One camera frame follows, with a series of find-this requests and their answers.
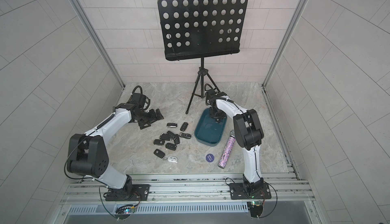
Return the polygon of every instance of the black car key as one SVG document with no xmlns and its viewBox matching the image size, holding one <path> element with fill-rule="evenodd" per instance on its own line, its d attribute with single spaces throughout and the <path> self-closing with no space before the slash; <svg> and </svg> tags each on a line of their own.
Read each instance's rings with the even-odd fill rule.
<svg viewBox="0 0 390 224">
<path fill-rule="evenodd" d="M 184 139 L 191 139 L 191 134 L 186 134 L 186 133 L 180 133 L 179 137 L 182 137 Z"/>
<path fill-rule="evenodd" d="M 164 145 L 165 144 L 165 140 L 163 140 L 163 139 L 155 139 L 153 144 L 155 144 L 155 145 Z"/>
<path fill-rule="evenodd" d="M 168 135 L 168 134 L 164 134 L 164 133 L 162 133 L 162 134 L 160 135 L 160 139 L 163 139 L 163 140 L 166 140 L 166 141 L 170 141 L 170 140 L 171 140 L 171 138 L 169 137 L 169 135 Z"/>
<path fill-rule="evenodd" d="M 156 149 L 153 153 L 154 153 L 155 155 L 157 155 L 158 157 L 160 157 L 161 159 L 164 158 L 164 156 L 165 156 L 165 153 L 162 152 L 162 151 L 159 150 L 159 149 Z"/>
<path fill-rule="evenodd" d="M 183 123 L 183 125 L 180 128 L 180 131 L 185 131 L 187 129 L 188 123 Z"/>
<path fill-rule="evenodd" d="M 165 148 L 170 149 L 170 150 L 176 150 L 176 145 L 172 143 L 167 143 L 165 145 Z"/>
</svg>

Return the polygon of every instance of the gray marble surface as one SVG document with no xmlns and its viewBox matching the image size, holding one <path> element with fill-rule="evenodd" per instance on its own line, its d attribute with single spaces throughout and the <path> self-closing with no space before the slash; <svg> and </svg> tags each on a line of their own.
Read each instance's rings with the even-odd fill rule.
<svg viewBox="0 0 390 224">
<path fill-rule="evenodd" d="M 244 160 L 241 147 L 235 143 L 224 169 L 218 167 L 229 132 L 233 129 L 233 121 L 228 118 L 222 139 L 219 144 L 210 147 L 199 143 L 194 137 L 194 131 L 200 115 L 208 106 L 205 99 L 194 97 L 188 114 L 185 114 L 194 83 L 129 83 L 119 102 L 126 102 L 136 85 L 141 85 L 144 95 L 151 99 L 149 109 L 161 110 L 163 120 L 154 122 L 151 127 L 140 130 L 138 124 L 126 124 L 110 140 L 107 150 L 110 163 L 119 172 L 126 174 L 149 173 L 243 173 Z M 255 109 L 264 131 L 261 144 L 261 172 L 285 173 L 286 161 L 280 144 L 275 135 L 266 103 L 257 83 L 218 83 L 219 89 L 246 109 Z M 179 133 L 183 122 L 188 122 L 186 133 L 192 134 L 191 139 L 180 138 L 176 151 L 165 146 L 153 144 L 161 133 L 166 133 L 167 123 L 174 122 L 178 128 L 171 128 L 173 133 Z M 170 163 L 153 154 L 160 149 L 167 156 L 175 156 L 178 163 Z M 213 154 L 215 159 L 209 163 L 207 154 Z"/>
</svg>

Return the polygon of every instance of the car key fob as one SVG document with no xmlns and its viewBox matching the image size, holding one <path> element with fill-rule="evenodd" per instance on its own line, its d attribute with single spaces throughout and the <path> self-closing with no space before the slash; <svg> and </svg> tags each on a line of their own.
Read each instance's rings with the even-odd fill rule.
<svg viewBox="0 0 390 224">
<path fill-rule="evenodd" d="M 180 139 L 179 139 L 179 136 L 177 134 L 175 134 L 175 138 L 173 139 L 173 142 L 175 143 L 175 145 L 180 144 Z"/>
<path fill-rule="evenodd" d="M 182 137 L 184 139 L 191 139 L 191 134 L 186 134 L 186 133 L 180 133 L 179 137 Z"/>
<path fill-rule="evenodd" d="M 153 153 L 154 153 L 155 155 L 157 155 L 158 157 L 160 157 L 160 158 L 164 158 L 164 156 L 165 156 L 165 153 L 162 152 L 162 151 L 159 150 L 159 149 L 156 149 Z"/>
<path fill-rule="evenodd" d="M 167 143 L 165 145 L 165 148 L 170 149 L 170 150 L 176 150 L 176 145 L 172 143 Z"/>
<path fill-rule="evenodd" d="M 164 134 L 164 133 L 162 133 L 162 134 L 160 135 L 160 139 L 163 139 L 163 140 L 166 140 L 166 141 L 170 141 L 170 140 L 171 140 L 171 138 L 169 137 L 169 135 L 168 135 L 168 134 Z"/>
<path fill-rule="evenodd" d="M 180 131 L 185 131 L 187 129 L 188 123 L 183 123 L 183 125 L 180 128 Z"/>
<path fill-rule="evenodd" d="M 164 145 L 165 144 L 165 140 L 163 140 L 163 139 L 155 139 L 153 144 L 155 144 L 155 145 Z"/>
<path fill-rule="evenodd" d="M 177 123 L 167 123 L 168 128 L 176 128 L 178 126 Z"/>
</svg>

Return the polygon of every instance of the tile wall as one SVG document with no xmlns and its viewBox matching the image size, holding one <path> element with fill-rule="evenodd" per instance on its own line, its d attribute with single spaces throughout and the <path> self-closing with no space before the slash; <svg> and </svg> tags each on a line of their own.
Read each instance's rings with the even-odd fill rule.
<svg viewBox="0 0 390 224">
<path fill-rule="evenodd" d="M 390 223 L 390 0 L 309 0 L 267 93 L 328 223 Z"/>
<path fill-rule="evenodd" d="M 120 91 L 68 0 L 0 0 L 0 223 L 50 220 L 69 138 Z"/>
</svg>

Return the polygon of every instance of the black mounting plate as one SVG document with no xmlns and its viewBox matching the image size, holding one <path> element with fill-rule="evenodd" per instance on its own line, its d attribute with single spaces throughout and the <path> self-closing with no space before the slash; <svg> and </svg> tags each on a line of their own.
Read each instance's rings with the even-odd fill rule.
<svg viewBox="0 0 390 224">
<path fill-rule="evenodd" d="M 251 196 L 248 197 L 246 195 L 242 183 L 229 183 L 229 187 L 230 187 L 230 197 L 232 199 L 259 199 L 259 200 L 262 200 L 262 199 L 264 199 L 264 196 L 262 196 L 262 193 L 260 191 L 262 191 L 265 194 L 266 199 L 271 198 L 271 192 L 267 191 L 267 189 L 270 190 L 270 187 L 266 183 L 264 183 L 263 187 L 261 189 L 259 189 L 258 193 L 255 196 L 253 196 L 253 198 L 251 198 Z"/>
</svg>

